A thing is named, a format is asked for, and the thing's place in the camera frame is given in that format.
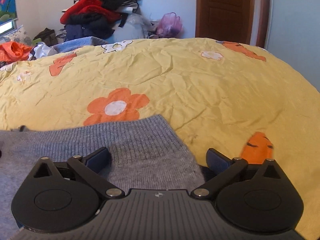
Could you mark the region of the dark olive bag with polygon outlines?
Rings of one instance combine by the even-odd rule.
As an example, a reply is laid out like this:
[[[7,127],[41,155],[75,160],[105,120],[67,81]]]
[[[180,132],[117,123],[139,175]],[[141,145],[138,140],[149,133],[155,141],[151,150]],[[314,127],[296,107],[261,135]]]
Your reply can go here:
[[[49,47],[58,44],[56,33],[55,33],[55,30],[53,29],[48,29],[48,28],[44,29],[34,37],[34,40],[39,38],[41,39],[42,42],[44,42]]]

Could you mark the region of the white wardrobe with decals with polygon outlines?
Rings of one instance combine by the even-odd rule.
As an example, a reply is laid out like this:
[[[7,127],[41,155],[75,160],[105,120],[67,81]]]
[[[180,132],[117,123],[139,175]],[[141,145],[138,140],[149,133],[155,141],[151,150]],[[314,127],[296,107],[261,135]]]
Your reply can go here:
[[[265,48],[319,89],[319,0],[271,0]]]

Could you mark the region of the brown wooden door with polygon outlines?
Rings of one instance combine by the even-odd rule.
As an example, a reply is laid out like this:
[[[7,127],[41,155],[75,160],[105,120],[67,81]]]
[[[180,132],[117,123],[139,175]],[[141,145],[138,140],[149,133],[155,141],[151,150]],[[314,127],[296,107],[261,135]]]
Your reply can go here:
[[[249,44],[254,0],[196,0],[196,37]]]

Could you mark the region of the floral patterned pillow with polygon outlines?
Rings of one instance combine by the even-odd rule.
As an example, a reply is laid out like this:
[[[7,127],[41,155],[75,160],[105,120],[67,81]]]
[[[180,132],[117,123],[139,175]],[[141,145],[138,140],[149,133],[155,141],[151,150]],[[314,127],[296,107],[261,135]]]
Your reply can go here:
[[[32,45],[32,39],[28,35],[23,25],[21,25],[19,28],[12,31],[11,33],[4,35],[3,39],[5,40],[5,42],[15,41],[28,46]]]

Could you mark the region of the light blue folded blanket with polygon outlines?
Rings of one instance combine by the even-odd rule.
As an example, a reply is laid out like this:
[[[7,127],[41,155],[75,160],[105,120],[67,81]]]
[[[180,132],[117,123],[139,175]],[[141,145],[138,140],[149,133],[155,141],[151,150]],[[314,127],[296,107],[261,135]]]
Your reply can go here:
[[[52,48],[55,49],[57,53],[66,53],[82,48],[83,46],[101,46],[105,44],[107,44],[105,40],[90,36],[62,42],[52,46]]]

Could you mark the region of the pile of dark and red clothes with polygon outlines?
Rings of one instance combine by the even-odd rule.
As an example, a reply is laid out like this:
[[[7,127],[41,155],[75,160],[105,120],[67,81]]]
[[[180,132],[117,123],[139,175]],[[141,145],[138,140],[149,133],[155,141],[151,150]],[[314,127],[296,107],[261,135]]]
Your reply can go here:
[[[130,14],[139,8],[139,0],[74,0],[63,12],[60,23],[64,25],[66,40],[84,37],[108,39],[113,26],[123,27]]]

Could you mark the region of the orange plastic bag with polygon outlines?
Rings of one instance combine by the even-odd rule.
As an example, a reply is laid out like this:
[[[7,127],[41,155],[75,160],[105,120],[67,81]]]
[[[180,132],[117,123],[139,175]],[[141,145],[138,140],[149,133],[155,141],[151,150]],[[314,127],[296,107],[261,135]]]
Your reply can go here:
[[[15,41],[5,42],[0,45],[0,60],[6,63],[24,61],[29,57],[32,47]]]

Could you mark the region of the lotus print window blind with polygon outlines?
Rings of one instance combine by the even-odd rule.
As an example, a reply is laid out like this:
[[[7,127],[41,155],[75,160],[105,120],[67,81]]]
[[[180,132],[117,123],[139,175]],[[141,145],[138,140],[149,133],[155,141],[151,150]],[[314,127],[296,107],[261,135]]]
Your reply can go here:
[[[1,0],[0,23],[1,25],[17,18],[16,1]]]

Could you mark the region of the purple plastic bag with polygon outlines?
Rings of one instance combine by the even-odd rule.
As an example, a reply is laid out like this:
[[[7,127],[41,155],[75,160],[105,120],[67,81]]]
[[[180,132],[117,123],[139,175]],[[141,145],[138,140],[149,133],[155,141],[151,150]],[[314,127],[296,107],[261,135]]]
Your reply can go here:
[[[182,30],[180,16],[175,12],[165,14],[157,25],[156,33],[160,38],[175,38]]]

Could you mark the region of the yellow floral bed quilt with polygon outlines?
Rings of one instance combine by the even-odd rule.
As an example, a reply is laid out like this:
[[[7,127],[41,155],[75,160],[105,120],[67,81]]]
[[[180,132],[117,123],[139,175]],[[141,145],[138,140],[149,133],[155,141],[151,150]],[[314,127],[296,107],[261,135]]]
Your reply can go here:
[[[238,155],[255,132],[304,202],[297,226],[319,237],[319,92],[259,47],[208,38],[84,46],[1,68],[1,129],[38,131],[160,114],[200,165]]]

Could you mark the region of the white and black crumpled cloth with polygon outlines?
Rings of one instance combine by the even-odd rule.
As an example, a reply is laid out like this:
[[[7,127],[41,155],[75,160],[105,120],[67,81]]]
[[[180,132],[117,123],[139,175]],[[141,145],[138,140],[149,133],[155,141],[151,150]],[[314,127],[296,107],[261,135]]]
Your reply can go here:
[[[42,57],[52,56],[55,54],[57,54],[57,51],[54,48],[47,46],[44,42],[39,42],[30,51],[28,61],[40,59]]]

